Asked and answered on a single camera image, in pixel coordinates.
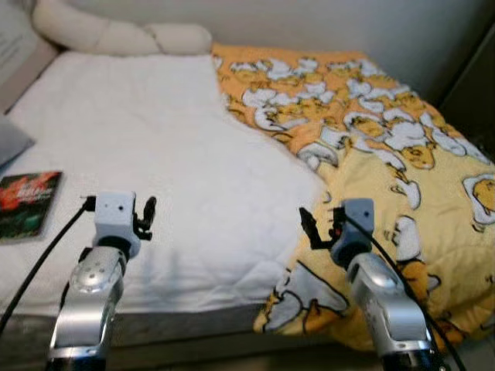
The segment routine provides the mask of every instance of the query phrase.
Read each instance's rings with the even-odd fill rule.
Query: quilted mattress
[[[154,195],[151,243],[128,264],[118,313],[198,312],[263,302],[297,244],[301,205],[322,183],[299,160],[230,119],[210,56],[116,58],[65,53],[10,118],[36,144],[3,175],[61,170],[41,240],[0,249],[0,311],[80,196]],[[39,271],[17,314],[57,313],[94,235],[85,215]]]

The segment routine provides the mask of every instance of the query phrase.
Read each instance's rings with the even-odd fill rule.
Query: book cover
[[[6,176],[0,181],[0,241],[37,237],[62,172]]]

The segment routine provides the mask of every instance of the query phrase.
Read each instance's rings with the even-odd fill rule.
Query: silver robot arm
[[[135,257],[155,215],[146,203],[143,220],[133,192],[103,192],[96,198],[94,246],[84,249],[63,295],[46,370],[104,370],[115,307],[124,290],[128,259]]]
[[[316,221],[300,210],[302,228],[312,249],[328,249],[335,264],[346,270],[351,294],[360,306],[378,356],[385,371],[446,371],[431,344],[425,316],[406,295],[396,273],[378,255],[371,252],[370,239],[361,233],[349,217],[370,235],[374,231],[374,207],[371,199],[347,199],[333,211],[331,241],[321,241]]]

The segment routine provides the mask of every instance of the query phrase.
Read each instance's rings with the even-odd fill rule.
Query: black cable
[[[399,276],[402,284],[404,285],[405,288],[405,293],[408,295],[408,297],[411,298],[411,300],[416,303],[416,305],[421,309],[423,315],[426,318],[426,323],[428,326],[428,323],[433,326],[433,328],[437,331],[439,336],[442,338],[443,342],[445,343],[445,346],[449,350],[449,353],[452,355],[454,358],[454,361],[456,362],[457,367],[459,368],[460,371],[466,371],[466,367],[464,366],[463,361],[460,359],[459,354],[457,353],[456,349],[452,345],[452,343],[447,339],[446,334],[443,332],[443,330],[440,328],[439,324],[435,322],[435,320],[432,318],[432,316],[422,307],[421,303],[419,302],[418,298],[416,298],[415,293],[413,292],[411,286],[405,279],[404,275],[402,275],[402,272],[398,269],[396,263],[392,260],[390,255],[388,255],[387,251],[374,239],[374,237],[368,233],[356,220],[351,218],[350,216],[346,215],[345,216],[347,221],[351,223],[353,226],[355,226],[368,240],[371,241],[371,243],[380,251],[380,253],[383,255],[384,259],[387,261],[387,263],[391,266],[391,268],[394,270],[397,276]],[[436,352],[439,351],[439,348],[436,344],[435,341],[435,336],[430,328],[428,328],[430,334],[432,335],[432,344],[433,348]]]
[[[34,265],[34,267],[31,269],[27,277],[24,279],[22,282],[20,288],[17,290],[15,293],[14,297],[10,301],[9,306],[5,310],[2,319],[0,319],[0,337],[2,337],[2,334],[4,332],[5,326],[7,325],[7,321],[10,319],[12,316],[12,313],[14,312],[15,307],[21,300],[21,297],[24,295],[24,292],[28,288],[29,284],[31,283],[32,279],[38,273],[39,269],[45,262],[46,258],[50,255],[52,252],[53,248],[59,243],[59,241],[62,239],[63,235],[67,233],[67,231],[72,227],[72,225],[80,218],[81,215],[83,215],[84,211],[88,210],[94,210],[94,203],[96,201],[96,197],[90,196],[86,198],[86,202],[81,206],[81,208],[77,211],[77,213],[72,217],[71,220],[62,228],[62,230],[59,232],[59,234],[56,235],[56,237],[53,239],[53,241],[48,245],[48,247],[43,251],[43,254],[39,257],[38,261]]]

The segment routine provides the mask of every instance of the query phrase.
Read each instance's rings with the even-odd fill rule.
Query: yellow blanket
[[[375,238],[449,339],[493,331],[493,163],[362,53],[215,45],[213,58],[229,112],[325,180],[321,236],[342,199],[372,198]],[[302,237],[254,329],[371,349],[344,274]]]

